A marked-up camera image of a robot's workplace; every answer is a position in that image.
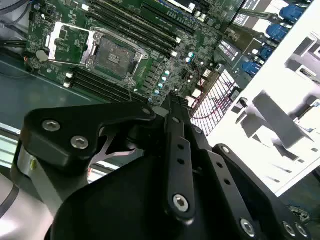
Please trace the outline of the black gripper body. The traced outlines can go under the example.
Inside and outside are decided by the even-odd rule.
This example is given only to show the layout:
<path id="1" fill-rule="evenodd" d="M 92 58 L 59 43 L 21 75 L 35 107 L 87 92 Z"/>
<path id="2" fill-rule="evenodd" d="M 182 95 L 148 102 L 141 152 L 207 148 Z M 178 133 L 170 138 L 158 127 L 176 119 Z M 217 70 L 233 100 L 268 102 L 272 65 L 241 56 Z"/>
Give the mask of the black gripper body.
<path id="1" fill-rule="evenodd" d="M 51 226 L 53 240 L 239 240 L 240 224 L 227 209 L 208 170 L 208 151 L 192 160 L 195 216 L 185 226 L 165 212 L 164 164 L 138 159 L 73 193 Z"/>

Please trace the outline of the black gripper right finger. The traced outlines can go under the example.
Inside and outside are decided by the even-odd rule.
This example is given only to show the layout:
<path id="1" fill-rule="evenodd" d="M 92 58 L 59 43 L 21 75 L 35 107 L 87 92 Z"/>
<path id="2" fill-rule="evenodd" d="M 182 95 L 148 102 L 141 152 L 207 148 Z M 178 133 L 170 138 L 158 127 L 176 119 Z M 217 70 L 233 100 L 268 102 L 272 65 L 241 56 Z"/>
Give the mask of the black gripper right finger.
<path id="1" fill-rule="evenodd" d="M 310 240 L 300 219 L 226 145 L 210 146 L 174 97 L 174 216 L 218 240 Z"/>

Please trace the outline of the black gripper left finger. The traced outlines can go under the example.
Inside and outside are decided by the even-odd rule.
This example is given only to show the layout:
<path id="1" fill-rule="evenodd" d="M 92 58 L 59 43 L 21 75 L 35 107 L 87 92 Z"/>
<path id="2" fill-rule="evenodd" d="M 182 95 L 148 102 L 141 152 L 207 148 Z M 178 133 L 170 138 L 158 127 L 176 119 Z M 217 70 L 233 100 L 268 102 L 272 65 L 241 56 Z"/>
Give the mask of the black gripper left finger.
<path id="1" fill-rule="evenodd" d="M 160 109 L 118 102 L 33 110 L 24 119 L 18 168 L 56 216 L 78 190 L 155 157 L 164 165 L 164 210 L 175 218 L 175 96 L 170 93 Z"/>

